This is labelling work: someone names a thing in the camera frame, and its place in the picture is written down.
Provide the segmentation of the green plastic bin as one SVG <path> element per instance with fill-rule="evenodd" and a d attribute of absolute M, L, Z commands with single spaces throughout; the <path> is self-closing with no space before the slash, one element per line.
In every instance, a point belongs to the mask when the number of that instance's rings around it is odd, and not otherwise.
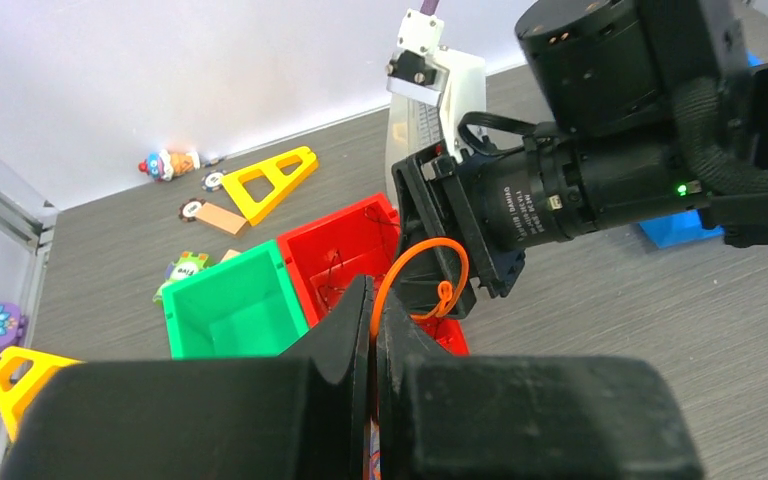
<path fill-rule="evenodd" d="M 274 240 L 163 291 L 171 357 L 277 356 L 309 331 Z"/>

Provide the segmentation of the red plastic bin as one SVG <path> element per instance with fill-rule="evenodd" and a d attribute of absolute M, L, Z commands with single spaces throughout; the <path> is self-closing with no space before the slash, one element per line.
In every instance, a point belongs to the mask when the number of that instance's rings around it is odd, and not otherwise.
<path fill-rule="evenodd" d="M 379 286 L 399 237 L 398 212 L 383 193 L 280 234 L 277 244 L 308 326 L 330 313 L 355 276 L 372 276 Z"/>

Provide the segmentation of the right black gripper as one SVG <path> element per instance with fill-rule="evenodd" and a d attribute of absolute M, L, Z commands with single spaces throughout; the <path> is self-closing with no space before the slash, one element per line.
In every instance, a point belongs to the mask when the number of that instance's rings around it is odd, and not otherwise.
<path fill-rule="evenodd" d="M 401 216 L 400 251 L 432 237 L 458 241 L 469 280 L 491 298 L 508 296 L 526 249 L 596 229 L 575 151 L 557 143 L 458 163 L 427 147 L 391 168 Z"/>

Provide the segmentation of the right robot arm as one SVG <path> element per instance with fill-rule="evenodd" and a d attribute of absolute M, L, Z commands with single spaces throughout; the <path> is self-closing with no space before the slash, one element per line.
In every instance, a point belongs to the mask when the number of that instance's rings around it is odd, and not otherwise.
<path fill-rule="evenodd" d="M 768 245 L 768 63 L 727 1 L 538 1 L 515 26 L 552 112 L 489 113 L 411 11 L 392 75 L 435 92 L 437 142 L 392 167 L 412 314 L 462 318 L 477 280 L 508 295 L 528 248 L 685 211 L 735 248 Z"/>

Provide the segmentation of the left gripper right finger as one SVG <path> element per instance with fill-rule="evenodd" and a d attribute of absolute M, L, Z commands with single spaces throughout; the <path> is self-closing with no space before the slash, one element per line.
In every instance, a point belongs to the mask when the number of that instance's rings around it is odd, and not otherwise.
<path fill-rule="evenodd" d="M 385 479 L 700 479 L 672 390 L 621 356 L 456 356 L 390 295 L 376 340 Z"/>

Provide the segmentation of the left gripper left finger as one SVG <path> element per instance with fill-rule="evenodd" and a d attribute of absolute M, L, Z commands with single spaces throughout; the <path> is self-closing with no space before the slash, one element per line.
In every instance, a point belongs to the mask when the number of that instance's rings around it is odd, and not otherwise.
<path fill-rule="evenodd" d="M 364 479 L 372 279 L 275 357 L 87 362 L 31 402 L 2 479 Z"/>

